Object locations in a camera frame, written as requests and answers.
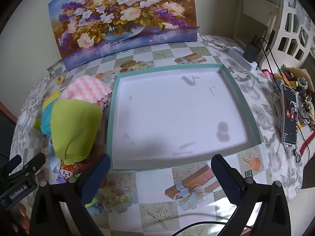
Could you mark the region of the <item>black power adapter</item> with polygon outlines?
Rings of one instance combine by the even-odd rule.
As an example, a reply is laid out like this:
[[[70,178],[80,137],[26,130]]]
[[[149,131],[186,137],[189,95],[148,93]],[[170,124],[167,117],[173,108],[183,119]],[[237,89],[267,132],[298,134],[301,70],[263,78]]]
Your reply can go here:
[[[261,51],[261,47],[258,43],[249,42],[249,43],[247,43],[247,46],[245,47],[243,57],[249,63],[256,62],[256,60],[260,54],[260,51]]]

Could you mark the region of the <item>green microfiber cloth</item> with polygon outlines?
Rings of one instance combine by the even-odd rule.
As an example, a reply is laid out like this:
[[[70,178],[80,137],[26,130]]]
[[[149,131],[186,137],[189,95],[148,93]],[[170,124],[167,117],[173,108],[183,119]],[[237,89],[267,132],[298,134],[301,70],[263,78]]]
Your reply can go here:
[[[80,100],[58,100],[51,112],[52,144],[65,165],[84,160],[90,153],[103,111]]]

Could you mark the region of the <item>teal rimmed white tray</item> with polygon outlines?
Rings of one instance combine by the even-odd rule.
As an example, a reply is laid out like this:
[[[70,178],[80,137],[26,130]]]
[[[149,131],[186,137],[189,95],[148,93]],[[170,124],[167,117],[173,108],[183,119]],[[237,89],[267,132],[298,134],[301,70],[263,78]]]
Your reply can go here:
[[[116,77],[107,129],[115,170],[195,164],[261,142],[249,105],[224,65],[169,65]]]

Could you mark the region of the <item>white lattice chair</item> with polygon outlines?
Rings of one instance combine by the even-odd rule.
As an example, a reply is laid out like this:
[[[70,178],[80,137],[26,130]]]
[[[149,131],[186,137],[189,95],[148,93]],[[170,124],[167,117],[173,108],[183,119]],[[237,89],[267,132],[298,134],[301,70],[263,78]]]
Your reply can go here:
[[[282,65],[300,68],[307,59],[314,37],[314,24],[298,0],[282,0],[275,40],[261,62],[276,72]]]

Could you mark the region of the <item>yellow sponge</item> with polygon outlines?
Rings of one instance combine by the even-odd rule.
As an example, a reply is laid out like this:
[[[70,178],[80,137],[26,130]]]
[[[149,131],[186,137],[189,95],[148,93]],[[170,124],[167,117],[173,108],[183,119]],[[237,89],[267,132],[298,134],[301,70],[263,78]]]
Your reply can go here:
[[[50,96],[48,96],[43,102],[43,105],[42,105],[43,111],[51,102],[58,99],[60,95],[61,95],[61,91],[59,89],[56,89]]]

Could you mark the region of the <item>gold foil coin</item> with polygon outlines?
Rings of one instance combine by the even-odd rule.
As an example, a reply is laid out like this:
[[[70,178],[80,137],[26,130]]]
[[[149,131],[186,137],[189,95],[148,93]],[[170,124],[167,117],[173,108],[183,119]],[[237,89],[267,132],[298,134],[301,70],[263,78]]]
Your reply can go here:
[[[60,75],[57,80],[56,80],[56,84],[57,85],[61,85],[65,80],[65,75]]]

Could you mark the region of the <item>white power strip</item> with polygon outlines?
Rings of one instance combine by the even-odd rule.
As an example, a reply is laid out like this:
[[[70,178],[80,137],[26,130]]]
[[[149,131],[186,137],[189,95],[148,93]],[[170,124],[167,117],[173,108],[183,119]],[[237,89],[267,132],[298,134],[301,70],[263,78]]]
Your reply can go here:
[[[244,52],[241,49],[238,49],[236,46],[230,47],[227,51],[227,54],[236,60],[237,63],[239,63],[244,69],[246,69],[249,72],[253,72],[257,68],[256,62],[248,62],[244,58]]]

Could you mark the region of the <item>clutter pile of small items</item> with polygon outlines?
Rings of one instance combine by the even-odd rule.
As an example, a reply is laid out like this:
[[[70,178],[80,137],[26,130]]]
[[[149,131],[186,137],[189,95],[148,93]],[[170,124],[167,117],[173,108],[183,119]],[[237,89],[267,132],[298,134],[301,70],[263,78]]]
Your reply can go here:
[[[307,70],[283,65],[278,73],[273,74],[268,69],[263,69],[262,72],[264,76],[273,80],[273,91],[276,96],[281,96],[281,85],[297,92],[301,114],[299,125],[308,125],[314,132],[314,87]]]

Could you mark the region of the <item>flower painting canvas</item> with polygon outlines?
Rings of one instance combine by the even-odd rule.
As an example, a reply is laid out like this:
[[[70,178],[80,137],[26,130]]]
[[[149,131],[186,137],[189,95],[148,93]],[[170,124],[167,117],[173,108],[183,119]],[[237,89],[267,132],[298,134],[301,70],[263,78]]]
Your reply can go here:
[[[48,7],[67,70],[129,49],[197,39],[194,0],[52,0]]]

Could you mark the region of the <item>purple baby wipes pack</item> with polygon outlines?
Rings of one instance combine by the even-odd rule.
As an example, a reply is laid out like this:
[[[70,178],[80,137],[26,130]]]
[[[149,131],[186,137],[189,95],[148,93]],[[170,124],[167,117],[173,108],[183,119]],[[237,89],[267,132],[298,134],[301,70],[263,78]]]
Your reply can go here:
[[[49,138],[47,147],[47,158],[50,170],[53,174],[57,175],[56,184],[66,183],[71,177],[78,178],[83,171],[92,165],[90,158],[75,162],[71,165],[65,165],[64,162],[56,156],[51,137]]]

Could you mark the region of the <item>teal plastic toy box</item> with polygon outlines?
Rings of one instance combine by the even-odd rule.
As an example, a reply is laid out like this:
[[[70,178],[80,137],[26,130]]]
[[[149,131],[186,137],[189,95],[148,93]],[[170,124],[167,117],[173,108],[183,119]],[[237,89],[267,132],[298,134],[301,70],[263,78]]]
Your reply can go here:
[[[52,113],[52,108],[55,104],[55,101],[52,101],[49,103],[42,114],[42,119],[41,119],[41,132],[46,135],[46,136],[51,136],[51,113]]]

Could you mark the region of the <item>white pill bottle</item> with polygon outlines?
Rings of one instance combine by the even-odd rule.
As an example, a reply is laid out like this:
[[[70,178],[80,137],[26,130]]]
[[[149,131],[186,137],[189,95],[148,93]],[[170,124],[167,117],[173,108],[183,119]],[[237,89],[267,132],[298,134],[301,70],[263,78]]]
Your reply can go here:
[[[42,138],[41,121],[24,111],[19,119],[19,125],[22,126],[28,134],[31,134],[37,138]]]

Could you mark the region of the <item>smartphone with lit screen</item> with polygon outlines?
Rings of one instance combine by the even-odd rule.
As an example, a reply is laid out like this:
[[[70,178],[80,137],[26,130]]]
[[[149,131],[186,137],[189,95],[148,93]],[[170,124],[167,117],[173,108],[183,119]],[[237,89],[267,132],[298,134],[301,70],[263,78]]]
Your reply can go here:
[[[286,145],[295,145],[297,142],[297,101],[296,92],[287,85],[280,86],[282,115],[282,142]]]

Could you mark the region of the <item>pink white striped fluffy towel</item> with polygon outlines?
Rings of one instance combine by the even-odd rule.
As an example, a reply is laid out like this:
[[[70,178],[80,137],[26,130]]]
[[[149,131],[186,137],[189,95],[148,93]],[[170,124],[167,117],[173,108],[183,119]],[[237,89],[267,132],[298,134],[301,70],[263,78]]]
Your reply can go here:
[[[112,90],[98,78],[84,75],[71,82],[60,95],[60,100],[80,100],[105,110]]]

